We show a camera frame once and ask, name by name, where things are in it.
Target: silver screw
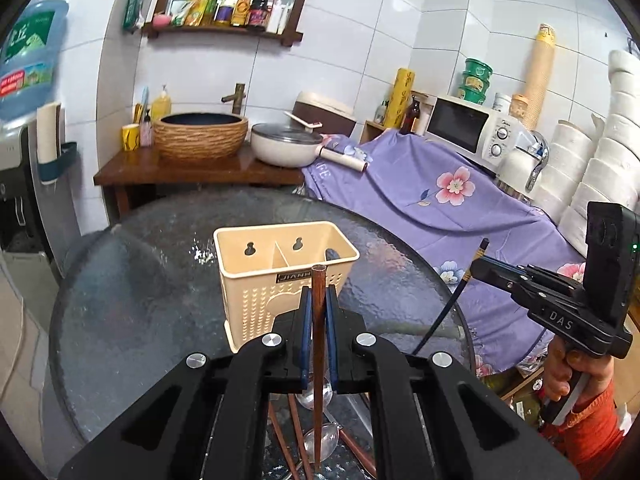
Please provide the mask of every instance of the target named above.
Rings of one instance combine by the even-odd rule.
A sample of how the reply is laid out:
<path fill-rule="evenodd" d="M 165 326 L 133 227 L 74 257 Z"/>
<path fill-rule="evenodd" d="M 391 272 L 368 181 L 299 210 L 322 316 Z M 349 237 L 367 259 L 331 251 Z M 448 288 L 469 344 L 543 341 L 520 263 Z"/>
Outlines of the silver screw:
<path fill-rule="evenodd" d="M 278 346 L 282 343 L 282 336 L 273 332 L 262 336 L 262 344 L 265 346 Z"/>
<path fill-rule="evenodd" d="M 451 365 L 453 359 L 446 352 L 437 352 L 431 358 L 433 364 L 439 366 L 440 368 L 446 368 Z"/>
<path fill-rule="evenodd" d="M 207 362 L 207 356 L 204 354 L 191 354 L 187 357 L 187 366 L 189 368 L 200 368 L 204 366 L 204 363 Z"/>
<path fill-rule="evenodd" d="M 372 346 L 376 342 L 376 336 L 369 332 L 363 332 L 356 336 L 356 343 L 362 346 Z"/>

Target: green container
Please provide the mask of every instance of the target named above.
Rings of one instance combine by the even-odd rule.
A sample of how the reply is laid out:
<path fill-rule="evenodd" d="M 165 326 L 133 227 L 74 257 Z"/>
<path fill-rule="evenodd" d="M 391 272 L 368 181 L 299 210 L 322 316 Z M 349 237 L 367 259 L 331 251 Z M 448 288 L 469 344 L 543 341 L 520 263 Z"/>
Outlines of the green container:
<path fill-rule="evenodd" d="M 494 73 L 494 69 L 487 65 L 487 63 L 483 63 L 477 59 L 471 59 L 470 57 L 465 61 L 465 71 L 479 77 L 485 82 L 489 82 L 491 74 Z"/>
<path fill-rule="evenodd" d="M 474 92 L 480 92 L 482 95 L 486 94 L 486 89 L 489 88 L 489 81 L 475 76 L 471 72 L 462 73 L 462 84 L 460 85 Z"/>
<path fill-rule="evenodd" d="M 479 105 L 484 103 L 484 94 L 480 92 L 476 92 L 474 90 L 470 90 L 463 86 L 458 88 L 458 94 L 456 95 L 456 97 L 459 97 L 460 99 L 464 99 L 465 101 L 469 101 L 471 103 L 476 103 Z"/>

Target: orange sleeve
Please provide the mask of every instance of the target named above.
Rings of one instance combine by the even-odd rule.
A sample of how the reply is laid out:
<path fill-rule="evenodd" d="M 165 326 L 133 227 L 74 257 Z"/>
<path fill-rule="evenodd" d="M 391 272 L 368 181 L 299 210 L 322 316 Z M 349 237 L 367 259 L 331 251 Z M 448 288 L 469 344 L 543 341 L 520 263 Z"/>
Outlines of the orange sleeve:
<path fill-rule="evenodd" d="M 579 413 L 567 415 L 558 429 L 567 458 L 575 465 L 580 478 L 593 479 L 623 439 L 613 402 L 613 383 Z"/>

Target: bronze faucet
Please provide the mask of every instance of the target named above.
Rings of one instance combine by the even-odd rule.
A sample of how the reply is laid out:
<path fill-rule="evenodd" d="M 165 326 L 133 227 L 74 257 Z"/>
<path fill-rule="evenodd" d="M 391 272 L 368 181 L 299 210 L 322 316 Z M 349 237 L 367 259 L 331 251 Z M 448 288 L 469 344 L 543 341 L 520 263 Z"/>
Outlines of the bronze faucet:
<path fill-rule="evenodd" d="M 242 100 L 246 97 L 244 93 L 244 83 L 236 83 L 236 92 L 231 95 L 226 95 L 222 98 L 223 103 L 229 101 L 234 102 L 234 106 L 231 108 L 231 112 L 240 115 L 242 113 Z"/>

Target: microwave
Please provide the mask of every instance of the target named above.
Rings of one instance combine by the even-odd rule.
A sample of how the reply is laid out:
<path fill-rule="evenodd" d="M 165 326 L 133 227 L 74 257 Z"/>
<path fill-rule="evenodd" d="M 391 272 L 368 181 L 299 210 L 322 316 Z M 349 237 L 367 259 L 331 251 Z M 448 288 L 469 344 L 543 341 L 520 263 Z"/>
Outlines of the microwave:
<path fill-rule="evenodd" d="M 493 173 L 514 148 L 535 147 L 536 137 L 523 124 L 498 112 L 451 96 L 438 96 L 424 134 Z"/>

